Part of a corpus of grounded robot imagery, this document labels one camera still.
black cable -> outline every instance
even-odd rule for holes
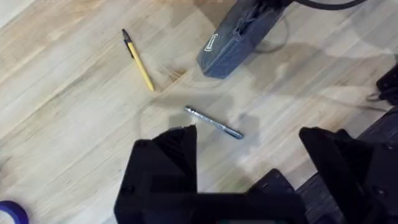
[[[357,6],[367,0],[353,0],[353,1],[350,1],[347,3],[343,3],[343,4],[324,4],[324,3],[319,3],[319,2],[313,2],[310,0],[294,0],[294,1],[296,1],[300,4],[303,4],[305,6],[315,8],[315,9],[335,11],[335,10],[343,10],[343,9],[348,9],[348,8]]]

bag label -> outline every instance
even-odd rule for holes
[[[216,38],[218,37],[218,34],[213,34],[209,40],[209,43],[207,44],[205,51],[206,52],[211,52],[213,50],[213,45],[214,45],[214,41],[216,40]]]

tape roll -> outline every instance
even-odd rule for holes
[[[15,202],[3,201],[0,202],[0,211],[10,215],[15,224],[29,224],[29,219],[25,210]]]

black object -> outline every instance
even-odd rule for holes
[[[293,1],[317,9],[342,10],[366,0],[344,4],[309,0],[237,0],[197,57],[203,74],[226,78],[255,50]]]
[[[398,146],[303,128],[300,137],[347,223],[398,223]]]
[[[381,77],[376,85],[380,91],[377,100],[387,100],[392,105],[398,105],[398,64]]]
[[[302,199],[277,170],[246,194],[199,194],[196,140],[196,127],[189,126],[135,143],[114,208],[119,224],[307,223]]]
[[[323,9],[323,10],[343,10],[343,9],[348,9],[354,6],[357,6],[367,0],[354,0],[350,2],[346,2],[343,4],[325,4],[325,3],[320,3],[320,2],[313,2],[309,0],[294,0],[300,4],[303,4],[308,7],[312,7],[314,9]]]

pencil tip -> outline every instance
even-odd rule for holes
[[[131,42],[130,36],[125,29],[122,29],[123,37],[125,41]]]

